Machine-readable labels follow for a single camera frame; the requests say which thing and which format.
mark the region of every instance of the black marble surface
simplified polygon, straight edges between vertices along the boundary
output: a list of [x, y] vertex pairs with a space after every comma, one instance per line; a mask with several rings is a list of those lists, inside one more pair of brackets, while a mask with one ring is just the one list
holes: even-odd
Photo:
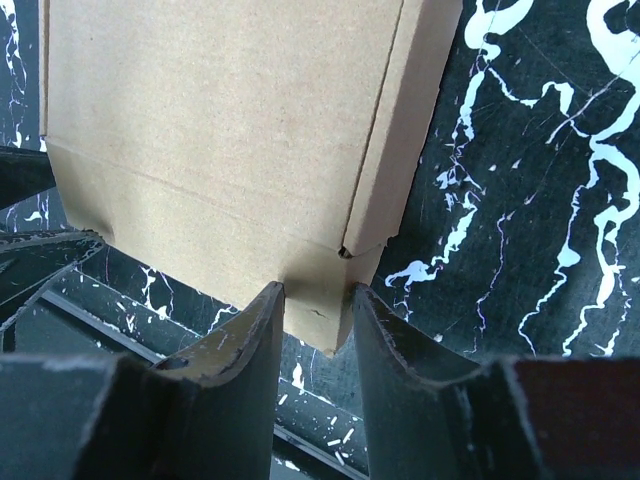
[[[37, 1], [0, 5], [4, 144], [38, 149]], [[464, 0], [401, 231], [373, 282], [407, 321], [477, 361], [638, 352], [639, 20], [630, 0]], [[55, 190], [0, 222], [65, 225]], [[59, 291], [160, 354], [235, 311], [114, 249], [82, 275]], [[166, 339], [145, 333], [154, 324]], [[362, 469], [352, 339], [328, 359], [286, 336], [281, 377], [279, 421]]]

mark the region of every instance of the cardboard edge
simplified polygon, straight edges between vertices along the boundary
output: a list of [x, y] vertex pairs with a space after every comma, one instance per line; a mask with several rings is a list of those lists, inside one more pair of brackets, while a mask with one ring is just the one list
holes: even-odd
[[38, 0], [38, 75], [39, 126], [41, 136], [47, 135], [49, 90], [49, 1]]
[[383, 95], [384, 95], [384, 91], [385, 91], [385, 84], [387, 82], [387, 78], [389, 77], [389, 67], [390, 67], [390, 65], [392, 63], [392, 59], [393, 59], [393, 51], [394, 51], [394, 47], [395, 47], [395, 42], [396, 42], [396, 40], [398, 38], [398, 31], [399, 31], [399, 28], [400, 28], [400, 22], [402, 20], [402, 14], [404, 12], [404, 6], [405, 6], [405, 0], [402, 0], [402, 2], [400, 3], [400, 8], [398, 9], [398, 14], [396, 16], [396, 21], [395, 21], [394, 30], [393, 30], [393, 36], [391, 37], [391, 44], [389, 45], [389, 51], [387, 52], [387, 62], [385, 64], [384, 71], [383, 71], [383, 74], [382, 74], [382, 80], [381, 80], [380, 86], [378, 88], [378, 94], [377, 94], [376, 103], [375, 103], [375, 106], [374, 106], [373, 115], [371, 117], [370, 128], [369, 128], [369, 132], [367, 133], [367, 141], [366, 141], [366, 144], [364, 146], [364, 151], [362, 152], [362, 158], [360, 159], [360, 166], [359, 166], [359, 169], [358, 169], [358, 174], [356, 176], [356, 182], [355, 182], [355, 186], [354, 186], [353, 196], [351, 197], [351, 204], [349, 205], [349, 212], [347, 214], [347, 222], [345, 224], [344, 232], [342, 234], [341, 247], [340, 247], [340, 250], [338, 252], [339, 256], [342, 257], [342, 258], [352, 258], [354, 256], [353, 252], [351, 252], [345, 246], [345, 238], [347, 237], [349, 230], [353, 228], [353, 227], [351, 227], [353, 209], [354, 209], [354, 206], [355, 206], [355, 204], [357, 202], [358, 190], [360, 190], [360, 183], [361, 183], [361, 179], [362, 179], [362, 173], [363, 173], [363, 171], [365, 169], [365, 164], [366, 164], [366, 161], [367, 161], [369, 147], [371, 145], [371, 140], [372, 140], [372, 136], [373, 136], [373, 133], [374, 133], [374, 127], [375, 127], [375, 125], [377, 123], [378, 114], [380, 112], [380, 103], [383, 100]]
[[461, 13], [461, 0], [403, 4], [343, 237], [352, 256], [399, 231]]

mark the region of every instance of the cardboard flap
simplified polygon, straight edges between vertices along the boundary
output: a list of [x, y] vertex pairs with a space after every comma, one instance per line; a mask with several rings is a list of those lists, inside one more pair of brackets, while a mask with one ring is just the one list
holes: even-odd
[[461, 11], [461, 0], [404, 2], [344, 236], [351, 255], [398, 234]]

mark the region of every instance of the corrugated cardboard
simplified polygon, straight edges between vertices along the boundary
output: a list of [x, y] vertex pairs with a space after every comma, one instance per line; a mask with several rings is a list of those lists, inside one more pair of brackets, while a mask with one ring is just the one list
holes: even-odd
[[69, 221], [334, 352], [398, 231], [460, 0], [51, 0], [42, 133]]

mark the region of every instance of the brown cardboard box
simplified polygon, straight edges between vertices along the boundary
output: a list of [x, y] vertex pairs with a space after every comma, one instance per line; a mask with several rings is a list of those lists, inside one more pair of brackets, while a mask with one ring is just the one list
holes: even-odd
[[71, 224], [327, 354], [398, 231], [461, 0], [41, 0]]

